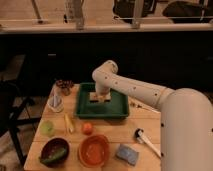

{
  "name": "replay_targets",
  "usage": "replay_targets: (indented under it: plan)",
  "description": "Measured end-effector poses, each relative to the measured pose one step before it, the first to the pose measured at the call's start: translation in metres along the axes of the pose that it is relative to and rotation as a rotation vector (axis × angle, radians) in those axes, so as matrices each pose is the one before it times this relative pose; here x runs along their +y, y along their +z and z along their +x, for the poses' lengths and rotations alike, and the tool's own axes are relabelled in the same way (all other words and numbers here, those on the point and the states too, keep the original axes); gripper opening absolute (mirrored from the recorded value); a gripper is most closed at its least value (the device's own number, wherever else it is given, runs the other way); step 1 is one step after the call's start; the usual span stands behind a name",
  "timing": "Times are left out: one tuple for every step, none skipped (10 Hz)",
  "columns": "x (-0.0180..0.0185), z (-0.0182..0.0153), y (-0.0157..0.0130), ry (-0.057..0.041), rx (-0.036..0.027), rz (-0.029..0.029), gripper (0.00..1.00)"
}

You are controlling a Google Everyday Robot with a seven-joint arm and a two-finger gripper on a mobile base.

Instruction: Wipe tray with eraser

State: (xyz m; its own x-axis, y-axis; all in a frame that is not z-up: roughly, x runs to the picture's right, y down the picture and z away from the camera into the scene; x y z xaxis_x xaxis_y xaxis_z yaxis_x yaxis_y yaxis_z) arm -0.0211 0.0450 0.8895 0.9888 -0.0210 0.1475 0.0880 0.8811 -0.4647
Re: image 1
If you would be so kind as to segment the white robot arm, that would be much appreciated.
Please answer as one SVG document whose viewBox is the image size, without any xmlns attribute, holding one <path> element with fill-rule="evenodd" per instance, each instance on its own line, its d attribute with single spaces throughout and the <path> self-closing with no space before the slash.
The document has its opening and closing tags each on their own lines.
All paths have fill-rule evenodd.
<svg viewBox="0 0 213 171">
<path fill-rule="evenodd" d="M 114 89 L 161 113 L 161 171 L 213 171 L 213 104 L 192 88 L 171 89 L 117 74 L 108 60 L 92 72 L 95 91 Z"/>
</svg>

